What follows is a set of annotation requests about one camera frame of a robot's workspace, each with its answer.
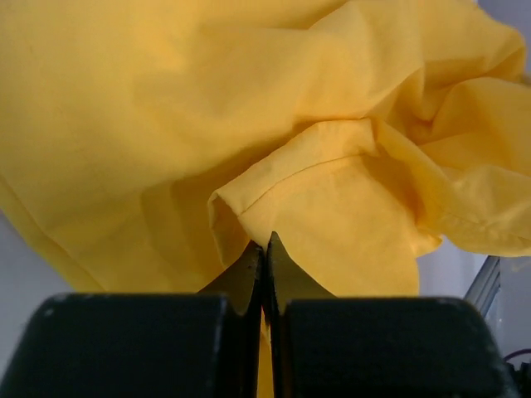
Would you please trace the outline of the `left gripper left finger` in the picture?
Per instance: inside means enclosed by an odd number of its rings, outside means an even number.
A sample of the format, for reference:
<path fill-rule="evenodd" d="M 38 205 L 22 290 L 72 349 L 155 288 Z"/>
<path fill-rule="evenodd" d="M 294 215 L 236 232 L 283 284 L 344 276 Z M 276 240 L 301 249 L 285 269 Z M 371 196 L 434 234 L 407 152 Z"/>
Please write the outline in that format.
<path fill-rule="evenodd" d="M 57 294 L 30 317 L 4 397 L 254 397 L 263 253 L 195 294 Z"/>

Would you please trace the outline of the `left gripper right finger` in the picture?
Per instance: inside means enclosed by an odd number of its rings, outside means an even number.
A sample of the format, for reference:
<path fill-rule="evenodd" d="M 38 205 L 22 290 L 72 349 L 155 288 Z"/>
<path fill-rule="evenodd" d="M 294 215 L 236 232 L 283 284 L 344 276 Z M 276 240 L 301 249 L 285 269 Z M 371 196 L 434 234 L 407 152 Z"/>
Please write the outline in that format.
<path fill-rule="evenodd" d="M 485 320 L 460 298 L 338 298 L 289 256 L 266 251 L 278 397 L 515 397 Z"/>

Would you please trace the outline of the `yellow fabric shorts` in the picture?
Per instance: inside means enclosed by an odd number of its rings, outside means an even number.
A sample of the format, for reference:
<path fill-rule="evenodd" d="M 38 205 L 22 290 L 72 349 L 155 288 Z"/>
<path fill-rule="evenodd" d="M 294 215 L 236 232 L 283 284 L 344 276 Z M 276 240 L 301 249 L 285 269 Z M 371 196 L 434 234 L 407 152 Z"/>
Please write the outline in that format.
<path fill-rule="evenodd" d="M 423 298 L 443 240 L 530 253 L 526 45 L 473 1 L 4 1 L 1 208 L 69 294 L 195 294 L 266 251 Z"/>

